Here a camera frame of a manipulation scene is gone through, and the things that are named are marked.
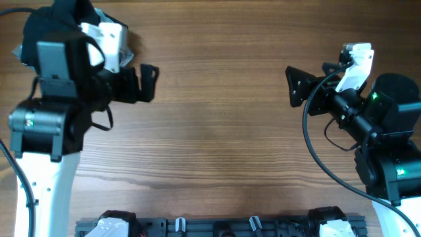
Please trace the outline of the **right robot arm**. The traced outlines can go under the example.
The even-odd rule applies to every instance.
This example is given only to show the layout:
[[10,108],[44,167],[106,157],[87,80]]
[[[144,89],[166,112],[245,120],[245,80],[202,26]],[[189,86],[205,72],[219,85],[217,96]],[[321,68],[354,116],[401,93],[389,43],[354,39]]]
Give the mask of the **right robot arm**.
[[[372,201],[384,236],[420,235],[420,149],[411,140],[420,118],[420,92],[411,78],[378,76],[367,97],[362,86],[340,89],[339,74],[352,64],[325,63],[317,77],[298,68],[285,70],[292,107],[303,106],[302,130],[307,149],[333,180]],[[337,177],[319,158],[308,131],[308,117],[330,114],[355,141],[361,191]]]

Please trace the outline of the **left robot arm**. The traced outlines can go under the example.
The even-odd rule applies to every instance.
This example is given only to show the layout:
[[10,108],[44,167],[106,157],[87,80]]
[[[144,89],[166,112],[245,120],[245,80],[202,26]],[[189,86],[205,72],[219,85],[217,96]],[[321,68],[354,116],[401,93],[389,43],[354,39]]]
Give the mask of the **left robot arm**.
[[50,33],[37,43],[40,72],[29,95],[9,116],[12,164],[18,177],[15,236],[65,236],[70,197],[84,134],[92,114],[109,112],[110,102],[149,102],[155,96],[157,66],[113,72],[92,65],[96,41],[82,32]]

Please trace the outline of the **black t-shirt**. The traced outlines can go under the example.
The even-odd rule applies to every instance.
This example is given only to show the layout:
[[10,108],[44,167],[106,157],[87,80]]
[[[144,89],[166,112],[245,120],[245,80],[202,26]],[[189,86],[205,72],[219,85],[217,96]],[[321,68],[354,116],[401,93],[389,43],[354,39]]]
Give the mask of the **black t-shirt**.
[[45,34],[78,31],[83,22],[97,26],[100,21],[89,0],[55,0],[50,7],[39,8],[24,25],[21,63],[39,72],[37,42]]

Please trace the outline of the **black folded garment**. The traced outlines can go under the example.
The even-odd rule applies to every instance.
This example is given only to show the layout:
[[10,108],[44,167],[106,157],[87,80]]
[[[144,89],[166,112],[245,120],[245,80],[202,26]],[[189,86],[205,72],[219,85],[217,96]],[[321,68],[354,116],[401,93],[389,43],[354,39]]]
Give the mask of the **black folded garment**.
[[116,18],[108,15],[107,13],[105,13],[103,10],[98,9],[98,8],[94,8],[96,14],[100,17],[100,22],[108,22],[108,23],[117,23],[122,25],[125,28],[128,28],[128,25],[117,20]]

